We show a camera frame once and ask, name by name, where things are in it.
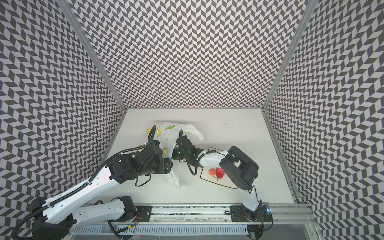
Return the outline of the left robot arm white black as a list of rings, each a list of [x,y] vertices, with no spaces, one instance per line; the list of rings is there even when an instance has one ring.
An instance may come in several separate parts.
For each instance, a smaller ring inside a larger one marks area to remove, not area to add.
[[[116,203],[91,207],[84,204],[127,181],[170,173],[173,163],[163,156],[160,143],[155,140],[156,135],[157,127],[152,126],[148,141],[143,146],[112,155],[88,179],[55,197],[33,200],[31,213],[16,224],[11,238],[23,239],[19,230],[30,220],[33,221],[31,240],[62,240],[75,229],[93,222],[133,219],[137,210],[130,196],[123,196]]]

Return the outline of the white plastic bag lemon print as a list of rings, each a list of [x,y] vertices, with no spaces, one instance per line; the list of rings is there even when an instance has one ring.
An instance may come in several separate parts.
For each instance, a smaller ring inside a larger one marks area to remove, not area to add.
[[[151,144],[159,146],[163,151],[163,157],[170,158],[171,161],[185,163],[192,170],[192,173],[196,173],[197,169],[200,168],[198,165],[195,167],[191,166],[185,160],[172,160],[172,153],[177,144],[177,139],[182,136],[187,136],[188,139],[197,140],[202,142],[205,136],[202,132],[197,130],[193,124],[177,124],[171,122],[157,122],[149,125],[147,128],[147,137],[144,144]],[[201,165],[201,160],[198,158],[198,164]]]

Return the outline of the red fake strawberry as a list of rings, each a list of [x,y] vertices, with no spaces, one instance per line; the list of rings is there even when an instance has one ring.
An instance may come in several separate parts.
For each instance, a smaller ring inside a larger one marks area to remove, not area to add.
[[[216,178],[222,179],[225,175],[225,172],[222,168],[216,168]]]

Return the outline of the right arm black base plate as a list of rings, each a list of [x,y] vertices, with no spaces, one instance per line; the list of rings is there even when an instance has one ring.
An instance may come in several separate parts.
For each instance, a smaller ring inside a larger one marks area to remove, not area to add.
[[[244,206],[230,206],[229,215],[232,222],[272,222],[272,212],[264,205],[259,205],[255,211]]]

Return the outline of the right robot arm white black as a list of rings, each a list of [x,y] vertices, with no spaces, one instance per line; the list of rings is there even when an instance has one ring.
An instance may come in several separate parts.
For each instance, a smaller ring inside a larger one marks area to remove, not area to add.
[[[259,166],[238,147],[232,146],[228,151],[196,148],[187,136],[180,136],[172,153],[173,160],[185,160],[190,173],[195,176],[199,168],[215,170],[214,177],[222,171],[235,186],[245,192],[241,212],[230,211],[229,214],[242,221],[255,222],[265,219],[262,202],[258,197],[254,181],[258,177]]]

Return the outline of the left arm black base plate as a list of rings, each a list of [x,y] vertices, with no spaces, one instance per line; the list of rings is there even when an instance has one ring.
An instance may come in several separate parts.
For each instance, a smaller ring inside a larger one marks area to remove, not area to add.
[[[138,205],[136,206],[135,217],[138,218],[138,223],[148,223],[152,215],[152,206]]]

